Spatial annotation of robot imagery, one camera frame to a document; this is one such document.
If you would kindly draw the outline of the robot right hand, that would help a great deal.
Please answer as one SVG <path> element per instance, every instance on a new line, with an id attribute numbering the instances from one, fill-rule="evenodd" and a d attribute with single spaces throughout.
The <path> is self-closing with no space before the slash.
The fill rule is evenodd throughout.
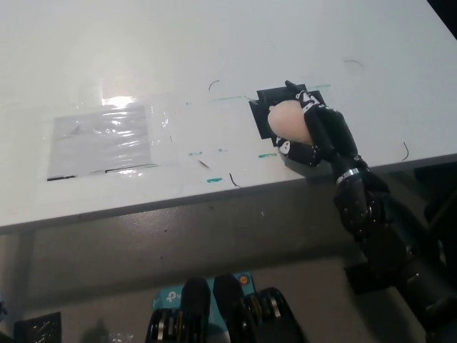
<path id="1" fill-rule="evenodd" d="M 306 166 L 326 161 L 335 177 L 351 169 L 365 169 L 367 164 L 343 114 L 291 81 L 285 85 L 293 99 L 271 106 L 268 114 L 281 154 Z"/>

